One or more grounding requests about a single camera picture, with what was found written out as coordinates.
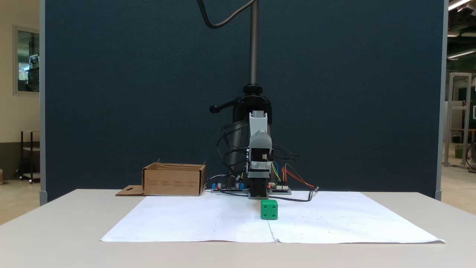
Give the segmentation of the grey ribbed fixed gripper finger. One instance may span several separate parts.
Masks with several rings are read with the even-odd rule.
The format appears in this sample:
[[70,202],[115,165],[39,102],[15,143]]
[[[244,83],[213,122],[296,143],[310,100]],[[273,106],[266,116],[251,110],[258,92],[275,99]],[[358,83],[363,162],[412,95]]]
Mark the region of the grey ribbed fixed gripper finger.
[[249,148],[251,149],[272,149],[272,138],[266,131],[257,131],[250,136]]

